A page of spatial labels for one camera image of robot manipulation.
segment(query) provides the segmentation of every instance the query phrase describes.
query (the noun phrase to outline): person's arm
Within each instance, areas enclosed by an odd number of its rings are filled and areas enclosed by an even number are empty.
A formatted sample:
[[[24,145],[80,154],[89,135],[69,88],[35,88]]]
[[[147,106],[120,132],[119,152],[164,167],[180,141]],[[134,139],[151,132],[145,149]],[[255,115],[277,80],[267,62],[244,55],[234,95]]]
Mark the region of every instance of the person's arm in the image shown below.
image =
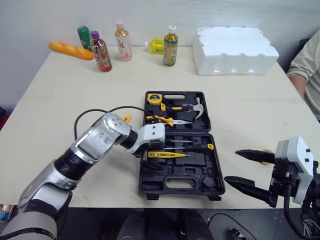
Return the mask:
[[[300,94],[301,98],[304,100],[305,99],[305,91],[306,91],[306,82],[307,82],[305,77],[301,76],[301,75],[293,75],[293,76],[290,76],[289,79],[293,83],[295,89]]]
[[[292,60],[286,75],[294,87],[305,99],[306,83],[320,66],[320,30],[304,45],[303,49]]]

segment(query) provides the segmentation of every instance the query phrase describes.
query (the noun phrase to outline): green bottle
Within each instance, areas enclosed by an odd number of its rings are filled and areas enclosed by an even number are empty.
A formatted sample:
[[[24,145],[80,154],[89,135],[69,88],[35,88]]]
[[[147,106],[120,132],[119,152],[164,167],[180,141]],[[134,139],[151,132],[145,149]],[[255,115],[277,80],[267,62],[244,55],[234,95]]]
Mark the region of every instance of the green bottle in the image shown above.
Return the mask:
[[[91,51],[91,38],[89,28],[86,26],[80,26],[78,27],[77,31],[83,48]]]
[[[173,66],[176,63],[178,49],[178,36],[176,26],[169,26],[169,33],[164,37],[163,64]]]

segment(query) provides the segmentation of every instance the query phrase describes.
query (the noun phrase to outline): yellow bottle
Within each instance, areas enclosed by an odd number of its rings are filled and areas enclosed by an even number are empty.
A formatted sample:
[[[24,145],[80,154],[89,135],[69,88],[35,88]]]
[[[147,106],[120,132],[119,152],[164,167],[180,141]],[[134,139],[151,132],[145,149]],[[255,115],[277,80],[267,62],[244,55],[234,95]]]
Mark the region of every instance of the yellow bottle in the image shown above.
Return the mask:
[[[178,49],[178,36],[176,26],[169,26],[169,33],[164,37],[163,64],[173,66],[176,63]]]
[[[144,43],[145,49],[152,54],[163,54],[164,53],[164,41],[158,38],[146,41]]]

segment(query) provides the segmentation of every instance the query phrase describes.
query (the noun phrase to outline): hammer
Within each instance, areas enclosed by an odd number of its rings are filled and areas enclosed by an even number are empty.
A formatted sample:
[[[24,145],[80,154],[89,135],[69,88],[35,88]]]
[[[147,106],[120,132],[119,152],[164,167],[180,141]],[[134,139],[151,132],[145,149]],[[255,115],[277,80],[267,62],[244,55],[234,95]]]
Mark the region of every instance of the hammer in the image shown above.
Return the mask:
[[[199,118],[204,113],[204,106],[200,103],[200,98],[195,98],[196,105],[187,105],[187,106],[166,106],[161,103],[160,108],[162,112],[167,113],[177,113],[177,112],[190,112],[190,111],[197,111],[199,112],[195,119]]]

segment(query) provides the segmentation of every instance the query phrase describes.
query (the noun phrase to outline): plastic bottle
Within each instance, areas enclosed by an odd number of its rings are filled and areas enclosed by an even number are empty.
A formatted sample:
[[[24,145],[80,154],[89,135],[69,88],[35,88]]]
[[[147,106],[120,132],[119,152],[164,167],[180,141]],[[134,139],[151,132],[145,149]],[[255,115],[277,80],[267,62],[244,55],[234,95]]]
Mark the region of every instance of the plastic bottle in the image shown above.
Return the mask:
[[[80,27],[78,27],[77,32],[78,32],[80,42],[81,42],[83,48],[91,51],[89,28],[87,26],[80,26]]]
[[[173,66],[176,63],[178,36],[176,35],[176,26],[169,26],[169,33],[164,37],[163,64]]]
[[[132,55],[129,32],[124,29],[124,23],[122,21],[117,21],[115,24],[117,30],[115,31],[114,35],[116,44],[118,46],[120,58],[122,61],[130,61]]]
[[[145,49],[152,54],[163,54],[164,53],[164,41],[158,38],[152,39],[150,42],[144,43]]]
[[[102,72],[109,72],[112,69],[110,56],[107,49],[107,44],[103,41],[97,31],[91,32],[91,50],[98,65],[98,68]]]

